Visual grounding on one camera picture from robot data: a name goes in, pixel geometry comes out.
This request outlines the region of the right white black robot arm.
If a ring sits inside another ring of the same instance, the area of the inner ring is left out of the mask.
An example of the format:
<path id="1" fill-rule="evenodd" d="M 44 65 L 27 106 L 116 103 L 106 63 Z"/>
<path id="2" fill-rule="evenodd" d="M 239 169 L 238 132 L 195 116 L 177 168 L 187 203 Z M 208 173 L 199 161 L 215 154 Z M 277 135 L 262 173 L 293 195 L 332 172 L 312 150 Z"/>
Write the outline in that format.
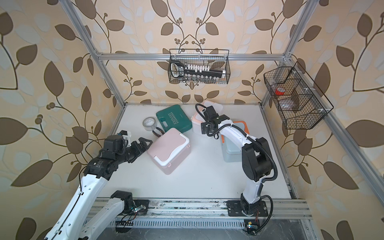
<path id="1" fill-rule="evenodd" d="M 226 115 L 219 115 L 214 107 L 196 104 L 195 109 L 203 118 L 201 132 L 208 137 L 222 135 L 227 137 L 242 152 L 242 168 L 249 179 L 241 194 L 240 206 L 246 216 L 257 212 L 262 199 L 262 189 L 266 182 L 278 177 L 278 168 L 272 158 L 271 149 L 265 138 L 255 138 L 236 126 Z"/>

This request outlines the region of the white box pink trim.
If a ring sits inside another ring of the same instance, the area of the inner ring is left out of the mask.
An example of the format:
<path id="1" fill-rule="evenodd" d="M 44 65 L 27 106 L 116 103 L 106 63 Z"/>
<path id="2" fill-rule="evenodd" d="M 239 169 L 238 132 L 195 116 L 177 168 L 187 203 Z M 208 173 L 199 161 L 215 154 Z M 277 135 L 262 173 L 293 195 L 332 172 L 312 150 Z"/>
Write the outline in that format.
<path id="1" fill-rule="evenodd" d="M 221 115 L 223 112 L 224 106 L 209 100 L 205 100 L 202 102 L 202 105 L 205 107 L 213 106 L 215 111 Z M 193 124 L 193 132 L 197 135 L 202 135 L 202 130 L 201 130 L 201 124 L 206 122 L 199 113 L 195 113 L 195 115 L 191 118 L 192 124 Z"/>

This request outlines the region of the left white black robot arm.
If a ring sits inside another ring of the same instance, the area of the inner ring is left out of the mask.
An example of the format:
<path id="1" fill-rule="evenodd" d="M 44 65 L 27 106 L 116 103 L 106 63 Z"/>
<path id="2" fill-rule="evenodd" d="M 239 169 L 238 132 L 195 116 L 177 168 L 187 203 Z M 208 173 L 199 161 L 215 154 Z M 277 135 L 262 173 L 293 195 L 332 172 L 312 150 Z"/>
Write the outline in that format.
<path id="1" fill-rule="evenodd" d="M 97 157 L 87 163 L 76 193 L 44 239 L 96 240 L 120 214 L 136 217 L 146 212 L 149 201 L 137 205 L 131 192 L 116 191 L 94 217 L 86 220 L 99 193 L 119 165 L 133 163 L 152 144 L 153 141 L 144 138 L 131 142 L 126 131 L 108 136 Z"/>

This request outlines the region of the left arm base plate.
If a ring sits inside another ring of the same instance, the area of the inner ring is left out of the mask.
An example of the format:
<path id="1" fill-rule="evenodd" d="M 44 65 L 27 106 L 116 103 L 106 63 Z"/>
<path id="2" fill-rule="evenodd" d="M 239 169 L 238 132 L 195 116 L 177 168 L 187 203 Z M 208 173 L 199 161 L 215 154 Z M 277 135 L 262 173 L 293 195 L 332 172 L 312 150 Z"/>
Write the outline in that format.
<path id="1" fill-rule="evenodd" d="M 146 214 L 149 209 L 149 203 L 150 200 L 130 200 L 128 203 L 125 205 L 125 209 L 123 213 L 125 215 L 130 215 L 133 216 L 135 214 Z"/>

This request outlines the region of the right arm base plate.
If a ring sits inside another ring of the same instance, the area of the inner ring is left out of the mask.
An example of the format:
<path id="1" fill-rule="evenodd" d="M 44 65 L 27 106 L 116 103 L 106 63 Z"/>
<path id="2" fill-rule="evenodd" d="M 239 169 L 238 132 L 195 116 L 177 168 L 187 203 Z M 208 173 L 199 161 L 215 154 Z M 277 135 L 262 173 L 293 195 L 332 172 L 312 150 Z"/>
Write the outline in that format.
<path id="1" fill-rule="evenodd" d="M 227 201 L 228 215 L 230 217 L 267 217 L 269 215 L 265 201 L 249 205 L 240 200 Z"/>

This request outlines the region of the pink first aid box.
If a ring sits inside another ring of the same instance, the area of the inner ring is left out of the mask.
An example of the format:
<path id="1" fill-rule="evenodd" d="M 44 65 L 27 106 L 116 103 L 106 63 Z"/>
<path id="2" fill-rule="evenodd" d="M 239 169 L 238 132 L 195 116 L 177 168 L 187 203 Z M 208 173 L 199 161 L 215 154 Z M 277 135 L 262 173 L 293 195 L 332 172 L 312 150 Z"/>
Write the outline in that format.
<path id="1" fill-rule="evenodd" d="M 166 175 L 170 175 L 191 153 L 190 139 L 171 128 L 148 149 L 148 155 Z"/>

